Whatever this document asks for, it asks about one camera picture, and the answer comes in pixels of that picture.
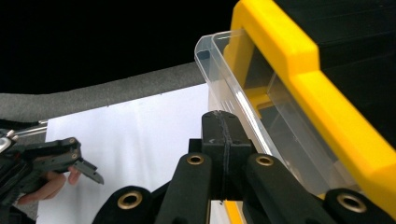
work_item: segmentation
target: human hand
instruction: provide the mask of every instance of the human hand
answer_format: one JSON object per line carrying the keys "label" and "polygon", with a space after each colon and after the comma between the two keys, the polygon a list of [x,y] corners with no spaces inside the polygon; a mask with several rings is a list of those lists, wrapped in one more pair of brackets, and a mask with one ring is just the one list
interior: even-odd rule
{"label": "human hand", "polygon": [[[70,174],[69,177],[67,177],[67,181],[71,185],[76,185],[81,173],[74,167],[69,167],[68,170]],[[36,201],[51,199],[59,193],[66,182],[66,176],[64,174],[58,174],[52,171],[45,173],[43,177],[48,180],[48,183],[41,187],[41,189],[20,197],[18,199],[18,204],[34,203]]]}

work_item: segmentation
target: yellow plastic frame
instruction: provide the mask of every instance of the yellow plastic frame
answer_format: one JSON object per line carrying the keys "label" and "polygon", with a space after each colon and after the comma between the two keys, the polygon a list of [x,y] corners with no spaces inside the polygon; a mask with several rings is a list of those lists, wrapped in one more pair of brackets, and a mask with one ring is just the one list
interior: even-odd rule
{"label": "yellow plastic frame", "polygon": [[[231,25],[239,29],[247,32],[367,197],[396,219],[396,151],[320,71],[316,43],[272,0],[240,0]],[[231,39],[224,57],[237,71],[246,68],[250,52],[241,40]]]}

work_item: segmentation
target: transparent plastic container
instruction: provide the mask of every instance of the transparent plastic container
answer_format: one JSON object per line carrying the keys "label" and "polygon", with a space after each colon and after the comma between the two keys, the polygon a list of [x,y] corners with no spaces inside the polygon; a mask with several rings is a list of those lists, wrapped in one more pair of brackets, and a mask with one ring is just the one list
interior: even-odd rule
{"label": "transparent plastic container", "polygon": [[359,189],[256,48],[233,71],[226,61],[233,38],[254,46],[243,30],[206,35],[196,45],[195,61],[214,100],[209,109],[235,114],[258,152],[279,158],[311,193]]}

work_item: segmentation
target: black mechanical linkage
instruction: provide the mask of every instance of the black mechanical linkage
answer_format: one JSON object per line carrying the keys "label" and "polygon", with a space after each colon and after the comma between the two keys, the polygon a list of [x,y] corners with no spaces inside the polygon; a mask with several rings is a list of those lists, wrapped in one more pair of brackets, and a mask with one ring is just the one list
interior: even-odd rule
{"label": "black mechanical linkage", "polygon": [[[151,194],[141,189],[140,199],[138,187],[129,188],[113,194],[93,224],[206,224],[211,200],[243,202],[249,224],[396,223],[350,189],[332,189],[325,200],[310,194],[279,159],[257,153],[238,117],[224,111],[202,116],[202,139],[190,139],[172,180]],[[131,192],[134,206],[116,203]]]}

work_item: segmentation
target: white surface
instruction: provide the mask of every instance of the white surface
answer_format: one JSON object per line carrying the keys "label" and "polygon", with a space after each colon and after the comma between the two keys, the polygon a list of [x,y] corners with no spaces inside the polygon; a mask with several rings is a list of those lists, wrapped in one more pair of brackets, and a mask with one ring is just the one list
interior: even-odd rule
{"label": "white surface", "polygon": [[[201,138],[208,111],[206,84],[50,119],[46,141],[76,137],[82,157],[98,167],[99,185],[82,175],[38,205],[37,224],[88,224],[116,190],[138,186],[154,191],[171,180],[190,138]],[[212,223],[227,223],[212,208]]]}

